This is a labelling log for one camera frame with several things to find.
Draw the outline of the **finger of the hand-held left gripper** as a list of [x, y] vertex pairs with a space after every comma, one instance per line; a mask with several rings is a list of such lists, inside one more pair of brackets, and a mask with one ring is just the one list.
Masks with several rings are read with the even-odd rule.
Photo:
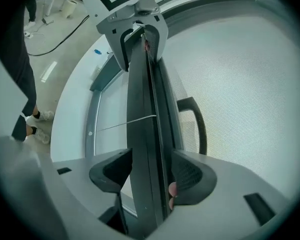
[[158, 57], [159, 32], [154, 26], [147, 24], [144, 28], [144, 34], [145, 40], [148, 40], [150, 46], [148, 55], [153, 61], [156, 61]]
[[126, 36], [130, 35], [132, 32], [133, 32], [133, 29], [128, 28], [127, 30], [124, 30], [120, 34], [120, 38], [119, 38], [119, 44], [120, 44], [120, 48], [121, 48], [120, 66], [121, 66], [121, 69], [124, 70], [125, 72], [127, 72], [128, 68], [129, 68], [128, 56], [127, 56], [126, 45], [125, 45], [125, 38], [126, 38]]

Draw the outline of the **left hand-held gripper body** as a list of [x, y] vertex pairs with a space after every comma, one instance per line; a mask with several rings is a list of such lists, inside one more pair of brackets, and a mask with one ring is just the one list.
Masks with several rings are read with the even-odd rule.
[[168, 26], [155, 0], [83, 0], [98, 32], [105, 35], [113, 55], [121, 68], [120, 35], [139, 24], [154, 26], [159, 33], [158, 62], [168, 39]]

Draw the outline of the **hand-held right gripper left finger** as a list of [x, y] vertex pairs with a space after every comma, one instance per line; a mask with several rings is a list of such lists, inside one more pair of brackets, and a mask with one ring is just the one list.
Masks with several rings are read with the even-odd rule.
[[95, 164], [89, 170], [92, 183], [104, 193], [115, 194], [114, 205], [98, 219], [112, 229], [127, 235], [129, 233], [124, 216], [121, 190], [132, 171], [132, 149], [117, 150], [114, 155]]

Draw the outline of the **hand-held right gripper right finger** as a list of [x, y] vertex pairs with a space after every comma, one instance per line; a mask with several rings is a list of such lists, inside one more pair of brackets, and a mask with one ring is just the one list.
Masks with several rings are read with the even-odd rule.
[[177, 206], [199, 204], [217, 184], [217, 175], [211, 167], [179, 150], [171, 155], [171, 172], [176, 182], [174, 204]]

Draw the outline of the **dark roller blind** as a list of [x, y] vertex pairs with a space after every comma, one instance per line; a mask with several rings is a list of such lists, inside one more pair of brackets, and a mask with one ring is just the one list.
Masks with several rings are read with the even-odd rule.
[[194, 116], [180, 116], [186, 154], [211, 167], [217, 182], [197, 205], [168, 219], [180, 240], [239, 240], [260, 233], [245, 196], [259, 194], [277, 216], [300, 178], [300, 90], [295, 46], [259, 15], [214, 19], [167, 40], [163, 61], [177, 99], [194, 98], [207, 133], [197, 153]]

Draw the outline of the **person's right hand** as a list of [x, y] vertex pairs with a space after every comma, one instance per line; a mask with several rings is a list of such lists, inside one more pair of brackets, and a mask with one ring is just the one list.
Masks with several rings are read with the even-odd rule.
[[170, 200], [168, 202], [168, 205], [169, 205], [170, 210], [173, 210], [174, 200], [175, 200], [175, 197], [177, 196], [177, 184], [175, 181], [169, 185], [168, 192], [170, 195]]

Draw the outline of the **white cylindrical bin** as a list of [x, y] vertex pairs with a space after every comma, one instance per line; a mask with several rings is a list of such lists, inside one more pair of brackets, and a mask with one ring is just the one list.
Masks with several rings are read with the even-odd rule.
[[61, 6], [61, 16], [63, 18], [69, 18], [75, 11], [77, 3], [73, 0], [65, 0]]

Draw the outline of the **person's right white shoe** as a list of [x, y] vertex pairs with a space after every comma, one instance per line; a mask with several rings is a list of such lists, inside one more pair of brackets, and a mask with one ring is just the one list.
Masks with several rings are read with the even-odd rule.
[[41, 143], [44, 145], [47, 145], [51, 141], [51, 137], [49, 134], [47, 134], [45, 131], [43, 131], [41, 128], [32, 127], [32, 135]]

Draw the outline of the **person's white shoe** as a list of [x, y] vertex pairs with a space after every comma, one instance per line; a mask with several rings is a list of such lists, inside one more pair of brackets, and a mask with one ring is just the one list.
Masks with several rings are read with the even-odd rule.
[[55, 114], [53, 111], [39, 111], [37, 115], [26, 116], [25, 120], [32, 119], [35, 122], [49, 122], [53, 121]]
[[32, 127], [32, 135], [41, 143], [44, 145], [47, 145], [51, 141], [51, 137], [49, 134], [47, 134], [45, 131], [43, 131], [41, 128]]

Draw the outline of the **person's left white shoe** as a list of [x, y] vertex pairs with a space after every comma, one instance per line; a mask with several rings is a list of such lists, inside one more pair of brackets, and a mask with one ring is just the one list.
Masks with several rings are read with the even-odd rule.
[[35, 122], [49, 122], [53, 121], [55, 114], [53, 111], [39, 111], [37, 115], [26, 116], [25, 120], [32, 119]]

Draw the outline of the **white power strip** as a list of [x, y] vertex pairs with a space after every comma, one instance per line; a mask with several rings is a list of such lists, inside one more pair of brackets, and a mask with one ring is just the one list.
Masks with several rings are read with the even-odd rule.
[[23, 28], [23, 34], [24, 34], [24, 37], [27, 38], [27, 39], [31, 39], [33, 37], [34, 34], [40, 34], [39, 33], [39, 30], [41, 28], [43, 28], [44, 26], [48, 26], [50, 24], [53, 24], [54, 23], [54, 20], [51, 20], [51, 21], [47, 21], [45, 18], [42, 18], [41, 19], [41, 25], [34, 31], [32, 32], [29, 32], [30, 29], [32, 29], [35, 25], [36, 25], [36, 22], [35, 21], [29, 21]]

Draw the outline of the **person's black clothing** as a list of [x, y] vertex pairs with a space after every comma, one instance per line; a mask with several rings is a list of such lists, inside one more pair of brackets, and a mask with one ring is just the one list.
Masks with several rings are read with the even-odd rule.
[[28, 99], [12, 132], [21, 142], [37, 132], [25, 120], [36, 113], [37, 105], [35, 78], [24, 38], [26, 3], [30, 1], [34, 0], [0, 0], [0, 60]]

